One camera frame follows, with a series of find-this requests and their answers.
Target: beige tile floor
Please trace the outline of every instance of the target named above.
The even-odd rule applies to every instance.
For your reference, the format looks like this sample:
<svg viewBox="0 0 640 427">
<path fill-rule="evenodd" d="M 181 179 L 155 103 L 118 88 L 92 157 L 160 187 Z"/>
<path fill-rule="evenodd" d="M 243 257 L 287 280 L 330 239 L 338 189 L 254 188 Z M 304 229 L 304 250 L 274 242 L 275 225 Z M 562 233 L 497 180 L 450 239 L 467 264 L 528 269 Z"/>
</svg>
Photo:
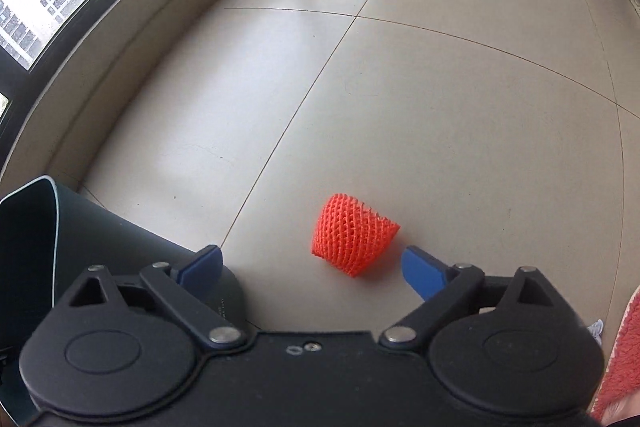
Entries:
<svg viewBox="0 0 640 427">
<path fill-rule="evenodd" d="M 629 0 L 222 0 L 103 147 L 88 197 L 222 245 L 263 328 L 379 332 L 398 254 L 533 264 L 606 350 L 640 284 L 640 18 Z M 309 254 L 334 192 L 402 225 L 351 280 Z"/>
</svg>

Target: blue gripper pad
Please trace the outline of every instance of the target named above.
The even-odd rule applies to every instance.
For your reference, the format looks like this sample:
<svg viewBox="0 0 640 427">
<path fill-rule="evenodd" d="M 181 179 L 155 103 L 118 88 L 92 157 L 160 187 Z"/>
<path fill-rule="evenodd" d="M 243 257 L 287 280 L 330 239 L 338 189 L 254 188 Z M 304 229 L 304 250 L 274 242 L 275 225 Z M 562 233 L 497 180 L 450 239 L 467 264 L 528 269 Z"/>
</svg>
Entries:
<svg viewBox="0 0 640 427">
<path fill-rule="evenodd" d="M 175 282 L 196 299 L 203 300 L 222 274 L 222 250 L 216 245 L 203 248 L 188 264 L 176 267 Z"/>
<path fill-rule="evenodd" d="M 449 267 L 418 247 L 407 247 L 400 260 L 404 280 L 424 300 L 428 300 L 447 285 Z"/>
</svg>

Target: wall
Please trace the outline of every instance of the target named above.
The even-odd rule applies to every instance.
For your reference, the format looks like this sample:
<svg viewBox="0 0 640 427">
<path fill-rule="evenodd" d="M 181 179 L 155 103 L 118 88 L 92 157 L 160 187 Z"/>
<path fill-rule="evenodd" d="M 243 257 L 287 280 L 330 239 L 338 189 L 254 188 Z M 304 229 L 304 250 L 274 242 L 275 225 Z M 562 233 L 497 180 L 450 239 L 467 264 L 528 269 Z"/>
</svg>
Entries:
<svg viewBox="0 0 640 427">
<path fill-rule="evenodd" d="M 118 0 L 34 104 L 0 174 L 0 197 L 41 174 L 76 190 L 118 117 L 216 0 Z"/>
</svg>

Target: window frame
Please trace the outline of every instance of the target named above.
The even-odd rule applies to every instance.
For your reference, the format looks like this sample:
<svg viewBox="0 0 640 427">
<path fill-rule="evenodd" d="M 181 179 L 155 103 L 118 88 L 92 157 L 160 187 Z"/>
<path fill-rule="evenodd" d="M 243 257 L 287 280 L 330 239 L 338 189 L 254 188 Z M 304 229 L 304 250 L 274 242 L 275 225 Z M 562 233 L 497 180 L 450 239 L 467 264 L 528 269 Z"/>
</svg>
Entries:
<svg viewBox="0 0 640 427">
<path fill-rule="evenodd" d="M 84 0 L 26 70 L 0 48 L 0 93 L 9 103 L 0 116 L 0 166 L 10 155 L 31 108 L 69 53 L 118 0 Z"/>
</svg>

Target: orange foam net sleeve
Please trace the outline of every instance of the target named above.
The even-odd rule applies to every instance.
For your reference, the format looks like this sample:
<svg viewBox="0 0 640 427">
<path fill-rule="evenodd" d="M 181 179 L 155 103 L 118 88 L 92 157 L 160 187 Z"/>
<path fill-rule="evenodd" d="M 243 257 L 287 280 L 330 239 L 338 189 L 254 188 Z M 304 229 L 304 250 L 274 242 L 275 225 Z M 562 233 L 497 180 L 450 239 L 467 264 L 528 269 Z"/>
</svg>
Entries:
<svg viewBox="0 0 640 427">
<path fill-rule="evenodd" d="M 380 257 L 399 229 L 356 198 L 334 194 L 320 212 L 311 253 L 356 277 Z"/>
</svg>

